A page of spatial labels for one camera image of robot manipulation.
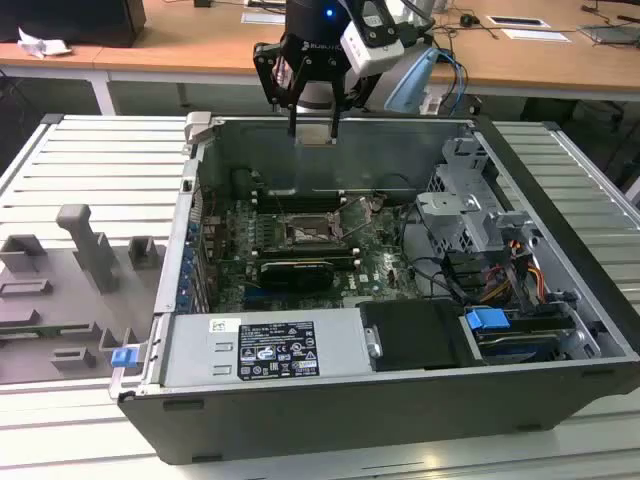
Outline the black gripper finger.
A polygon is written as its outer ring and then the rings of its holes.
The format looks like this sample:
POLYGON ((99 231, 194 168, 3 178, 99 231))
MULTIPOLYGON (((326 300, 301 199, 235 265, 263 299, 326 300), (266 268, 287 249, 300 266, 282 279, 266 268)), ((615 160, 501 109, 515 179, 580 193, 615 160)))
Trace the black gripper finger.
POLYGON ((363 108, 379 80, 379 74, 359 78, 348 92, 345 91, 345 76, 341 76, 331 82, 333 104, 329 126, 330 139, 336 139, 338 137, 339 122, 342 113, 352 108, 363 108))
POLYGON ((289 111, 288 135, 296 135, 297 105, 309 80, 309 56, 304 55, 296 42, 257 43, 253 62, 267 101, 272 106, 289 111), (284 63, 289 65, 292 77, 287 87, 282 87, 276 72, 284 63))

